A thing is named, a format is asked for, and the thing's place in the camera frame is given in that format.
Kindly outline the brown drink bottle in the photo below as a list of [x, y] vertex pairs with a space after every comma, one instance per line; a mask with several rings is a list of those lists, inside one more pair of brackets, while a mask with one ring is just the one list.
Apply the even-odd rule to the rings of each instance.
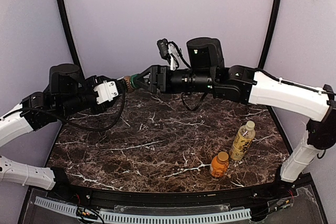
[[131, 77], [130, 76], [124, 76], [124, 83], [126, 86], [126, 91], [127, 93], [132, 93], [134, 91], [134, 89], [131, 87]]

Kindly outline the green bottle cap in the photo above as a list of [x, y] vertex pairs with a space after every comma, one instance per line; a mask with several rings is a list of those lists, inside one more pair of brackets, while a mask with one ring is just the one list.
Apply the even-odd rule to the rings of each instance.
[[137, 90], [137, 89], [140, 88], [140, 86], [136, 83], [137, 76], [138, 76], [138, 74], [133, 74], [130, 77], [129, 86], [130, 86], [130, 89], [132, 89], [132, 90]]

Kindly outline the gold bottle cap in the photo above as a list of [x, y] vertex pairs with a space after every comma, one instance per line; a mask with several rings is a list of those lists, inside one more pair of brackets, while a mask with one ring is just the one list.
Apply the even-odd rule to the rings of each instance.
[[229, 155], [226, 152], [219, 152], [217, 155], [218, 162], [226, 162], [229, 159]]

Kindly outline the orange juice bottle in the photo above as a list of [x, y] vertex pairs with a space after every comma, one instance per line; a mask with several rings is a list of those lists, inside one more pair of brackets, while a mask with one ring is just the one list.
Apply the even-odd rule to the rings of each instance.
[[229, 159], [226, 162], [218, 162], [217, 155], [212, 159], [210, 165], [210, 174], [213, 177], [220, 178], [225, 175], [229, 167]]

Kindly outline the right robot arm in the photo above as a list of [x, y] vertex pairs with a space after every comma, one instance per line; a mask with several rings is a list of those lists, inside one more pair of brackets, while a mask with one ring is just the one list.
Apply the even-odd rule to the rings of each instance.
[[266, 105], [309, 118], [300, 144], [281, 165], [279, 177], [294, 182], [323, 151], [335, 144], [335, 93], [329, 85], [315, 88], [277, 78], [260, 68], [225, 67], [220, 41], [200, 37], [187, 42], [190, 66], [153, 65], [131, 77], [133, 88], [151, 93], [206, 93], [241, 104]]

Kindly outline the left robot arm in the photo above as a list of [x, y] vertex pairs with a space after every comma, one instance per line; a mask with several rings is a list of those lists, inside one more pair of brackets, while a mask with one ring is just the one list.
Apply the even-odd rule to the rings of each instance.
[[[89, 132], [104, 132], [116, 125], [125, 105], [129, 78], [111, 79], [105, 76], [80, 75], [77, 65], [64, 63], [49, 70], [49, 84], [42, 92], [22, 99], [1, 116], [1, 146], [12, 140], [38, 131], [57, 121]], [[120, 110], [112, 123], [105, 127], [88, 127], [70, 121], [69, 117], [83, 110], [101, 114], [122, 98]], [[1, 181], [53, 190], [69, 183], [62, 168], [36, 167], [14, 162], [1, 156]]]

